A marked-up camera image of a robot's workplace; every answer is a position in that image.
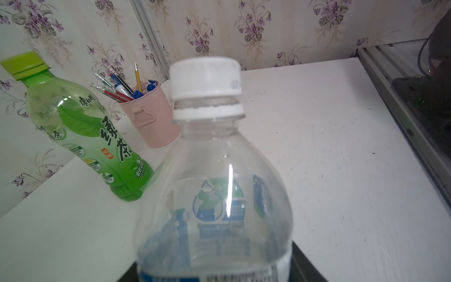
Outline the white bottle cap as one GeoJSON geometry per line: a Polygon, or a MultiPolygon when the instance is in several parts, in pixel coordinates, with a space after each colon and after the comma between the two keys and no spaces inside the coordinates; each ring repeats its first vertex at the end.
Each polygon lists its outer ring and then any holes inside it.
{"type": "Polygon", "coordinates": [[[170,67],[170,86],[174,101],[238,96],[243,93],[240,64],[217,56],[184,59],[170,67]]]}

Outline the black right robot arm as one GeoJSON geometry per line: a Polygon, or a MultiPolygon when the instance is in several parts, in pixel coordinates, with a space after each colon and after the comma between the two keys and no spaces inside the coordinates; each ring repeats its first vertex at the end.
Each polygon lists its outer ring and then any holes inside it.
{"type": "Polygon", "coordinates": [[[421,76],[396,78],[392,86],[433,141],[451,156],[451,12],[443,16],[417,55],[421,76]]]}

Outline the clear plastic water bottle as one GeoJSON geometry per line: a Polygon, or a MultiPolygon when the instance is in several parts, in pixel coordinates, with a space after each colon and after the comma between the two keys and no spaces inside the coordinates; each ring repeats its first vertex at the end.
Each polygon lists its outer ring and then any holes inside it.
{"type": "Polygon", "coordinates": [[[175,103],[180,140],[140,199],[141,282],[286,282],[293,213],[281,176],[240,133],[236,98],[175,103]]]}

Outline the green bottle cap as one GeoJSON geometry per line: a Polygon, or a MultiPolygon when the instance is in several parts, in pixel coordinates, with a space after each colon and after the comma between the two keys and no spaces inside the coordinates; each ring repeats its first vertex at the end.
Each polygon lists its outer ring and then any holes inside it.
{"type": "Polygon", "coordinates": [[[50,66],[35,52],[30,51],[1,61],[1,66],[16,80],[34,76],[50,69],[50,66]]]}

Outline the green plastic bottle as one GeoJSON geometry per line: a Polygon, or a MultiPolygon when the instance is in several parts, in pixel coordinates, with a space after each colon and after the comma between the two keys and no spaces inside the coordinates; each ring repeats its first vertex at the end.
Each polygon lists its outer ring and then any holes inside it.
{"type": "Polygon", "coordinates": [[[98,173],[119,199],[141,198],[153,169],[128,145],[90,90],[49,70],[22,83],[37,129],[98,173]]]}

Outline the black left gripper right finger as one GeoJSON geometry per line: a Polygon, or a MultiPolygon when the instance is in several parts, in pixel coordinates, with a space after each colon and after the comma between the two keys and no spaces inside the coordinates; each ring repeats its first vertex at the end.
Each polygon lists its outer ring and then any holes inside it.
{"type": "Polygon", "coordinates": [[[295,242],[292,242],[292,258],[289,282],[327,282],[295,242]]]}

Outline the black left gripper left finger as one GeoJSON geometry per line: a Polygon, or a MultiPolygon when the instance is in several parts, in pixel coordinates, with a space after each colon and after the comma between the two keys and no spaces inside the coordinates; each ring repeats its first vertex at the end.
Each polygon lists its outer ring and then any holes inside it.
{"type": "Polygon", "coordinates": [[[117,282],[138,282],[137,264],[133,263],[130,268],[119,278],[117,282]]]}

